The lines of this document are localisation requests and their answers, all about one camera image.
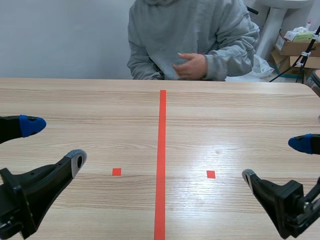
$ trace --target sink pedestal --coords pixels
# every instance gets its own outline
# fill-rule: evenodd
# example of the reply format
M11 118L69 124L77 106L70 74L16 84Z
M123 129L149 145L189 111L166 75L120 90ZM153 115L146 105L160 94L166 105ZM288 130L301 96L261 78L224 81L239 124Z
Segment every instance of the sink pedestal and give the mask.
M269 60L288 9L271 7L256 54Z

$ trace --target person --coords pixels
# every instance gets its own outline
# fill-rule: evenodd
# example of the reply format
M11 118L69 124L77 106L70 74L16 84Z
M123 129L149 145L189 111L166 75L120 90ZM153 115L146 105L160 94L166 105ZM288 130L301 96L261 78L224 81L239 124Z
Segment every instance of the person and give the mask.
M127 66L137 80L225 81L252 70L258 39L243 0L136 0Z

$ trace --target wood grain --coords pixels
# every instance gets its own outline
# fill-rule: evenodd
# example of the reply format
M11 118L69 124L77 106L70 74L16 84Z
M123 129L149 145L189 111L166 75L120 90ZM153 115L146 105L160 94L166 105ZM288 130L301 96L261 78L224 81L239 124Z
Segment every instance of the wood grain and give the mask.
M319 133L320 100L294 83L85 79L0 80L0 116L47 128L0 146L0 168L24 173L72 149L88 160L32 240L152 240L160 90L167 90L166 239L280 240L241 177L253 169L308 191L320 158L288 139ZM122 168L122 177L112 177ZM216 179L207 178L216 171ZM318 239L320 221L299 239Z

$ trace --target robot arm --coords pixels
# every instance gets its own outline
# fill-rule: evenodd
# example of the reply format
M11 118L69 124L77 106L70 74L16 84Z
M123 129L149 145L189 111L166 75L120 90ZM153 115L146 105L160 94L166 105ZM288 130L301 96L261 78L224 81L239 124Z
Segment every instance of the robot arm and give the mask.
M299 152L320 155L320 135L294 137L289 145ZM305 196L303 185L294 180L280 186L261 180L251 169L242 177L283 239L297 238L320 217L320 199L315 200L320 195L320 178Z
M39 117L0 117L0 144L37 134L46 127ZM13 175L0 170L0 239L21 233L24 239L34 234L47 211L71 183L87 160L82 150L73 150L56 164Z

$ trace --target white sink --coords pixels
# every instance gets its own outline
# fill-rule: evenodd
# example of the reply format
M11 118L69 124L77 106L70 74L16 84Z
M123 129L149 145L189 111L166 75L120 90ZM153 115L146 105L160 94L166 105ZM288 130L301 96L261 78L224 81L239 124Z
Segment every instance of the white sink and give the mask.
M302 9L308 6L311 0L257 0L265 6L276 9Z
M274 48L278 33L284 21L288 9L302 9L314 0L257 0L260 4L271 7L269 16L263 28L261 41L256 54L269 60L270 53Z

